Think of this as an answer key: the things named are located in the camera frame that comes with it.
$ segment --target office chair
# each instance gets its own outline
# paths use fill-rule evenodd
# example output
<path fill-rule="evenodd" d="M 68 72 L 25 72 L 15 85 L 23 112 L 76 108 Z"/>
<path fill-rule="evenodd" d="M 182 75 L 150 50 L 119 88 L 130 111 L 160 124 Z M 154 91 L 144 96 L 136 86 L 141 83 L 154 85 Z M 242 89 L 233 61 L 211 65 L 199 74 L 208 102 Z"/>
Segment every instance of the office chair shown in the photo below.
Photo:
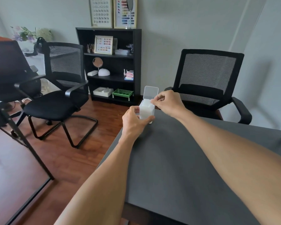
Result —
<path fill-rule="evenodd" d="M 34 136 L 40 140 L 45 139 L 59 125 L 62 125 L 66 132 L 70 144 L 74 148 L 79 148 L 90 133 L 94 131 L 98 120 L 82 115 L 73 115 L 74 112 L 88 101 L 88 81 L 85 80 L 84 73 L 84 53 L 83 46 L 62 42 L 45 42 L 43 44 L 45 58 L 45 75 L 36 76 L 16 85 L 21 91 L 21 85 L 35 79 L 45 78 L 57 86 L 60 90 L 45 94 L 24 107 L 24 112 L 28 115 L 28 121 Z M 38 136 L 31 117 L 59 121 L 43 135 Z M 86 118 L 95 122 L 93 127 L 87 132 L 82 140 L 74 145 L 64 121 L 71 117 Z"/>
<path fill-rule="evenodd" d="M 14 84 L 35 77 L 38 74 L 29 67 L 17 41 L 0 41 L 0 101 L 20 101 L 21 108 L 25 107 L 22 99 L 34 99 L 41 95 L 41 82 L 35 80 L 21 86 L 22 93 Z M 19 126 L 26 117 L 23 111 L 11 115 L 12 118 L 19 117 L 16 125 Z"/>
<path fill-rule="evenodd" d="M 239 123 L 250 124 L 252 115 L 232 97 L 244 54 L 217 50 L 183 49 L 173 87 L 183 104 L 194 114 L 219 119 L 216 110 L 234 103 L 241 115 Z"/>

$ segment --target translucent lid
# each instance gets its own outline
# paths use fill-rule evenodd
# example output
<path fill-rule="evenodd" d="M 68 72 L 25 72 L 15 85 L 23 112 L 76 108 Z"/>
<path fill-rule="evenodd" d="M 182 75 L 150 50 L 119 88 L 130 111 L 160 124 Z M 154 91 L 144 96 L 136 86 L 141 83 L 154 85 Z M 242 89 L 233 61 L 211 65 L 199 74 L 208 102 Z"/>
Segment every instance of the translucent lid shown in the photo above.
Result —
<path fill-rule="evenodd" d="M 153 99 L 156 95 L 158 95 L 158 88 L 145 86 L 145 91 L 143 92 L 143 99 Z"/>

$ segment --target framed color chart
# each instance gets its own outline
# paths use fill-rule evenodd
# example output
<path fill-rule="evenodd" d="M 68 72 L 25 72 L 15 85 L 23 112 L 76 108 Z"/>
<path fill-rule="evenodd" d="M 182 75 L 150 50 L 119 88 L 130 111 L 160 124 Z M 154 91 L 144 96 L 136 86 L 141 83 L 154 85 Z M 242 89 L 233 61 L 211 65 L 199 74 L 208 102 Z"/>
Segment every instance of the framed color chart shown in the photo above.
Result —
<path fill-rule="evenodd" d="M 112 28 L 112 0 L 89 0 L 92 28 Z"/>
<path fill-rule="evenodd" d="M 95 36 L 95 54 L 112 55 L 113 36 Z"/>
<path fill-rule="evenodd" d="M 133 9 L 131 12 L 131 28 L 136 28 L 138 0 L 133 0 Z M 129 27 L 129 11 L 127 0 L 113 0 L 114 28 Z"/>

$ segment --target white flower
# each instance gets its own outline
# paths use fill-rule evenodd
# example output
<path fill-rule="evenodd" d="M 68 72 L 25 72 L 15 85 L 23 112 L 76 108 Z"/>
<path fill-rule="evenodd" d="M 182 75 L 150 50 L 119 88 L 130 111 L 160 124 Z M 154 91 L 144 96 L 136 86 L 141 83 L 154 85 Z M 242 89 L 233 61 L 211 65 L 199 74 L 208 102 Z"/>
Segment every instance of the white flower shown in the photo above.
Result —
<path fill-rule="evenodd" d="M 52 33 L 48 28 L 38 28 L 36 30 L 37 38 L 43 37 L 47 42 L 51 42 L 53 39 Z"/>

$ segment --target green plastic basket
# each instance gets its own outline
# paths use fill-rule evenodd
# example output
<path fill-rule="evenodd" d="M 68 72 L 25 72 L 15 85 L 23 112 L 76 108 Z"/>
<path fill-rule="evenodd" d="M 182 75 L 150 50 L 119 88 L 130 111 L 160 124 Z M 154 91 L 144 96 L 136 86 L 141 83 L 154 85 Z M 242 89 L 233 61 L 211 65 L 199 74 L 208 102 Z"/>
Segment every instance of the green plastic basket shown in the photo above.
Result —
<path fill-rule="evenodd" d="M 114 96 L 117 95 L 117 96 L 128 98 L 128 101 L 130 101 L 130 96 L 132 94 L 133 94 L 133 91 L 122 90 L 122 89 L 118 88 L 112 93 L 112 97 L 114 98 Z"/>

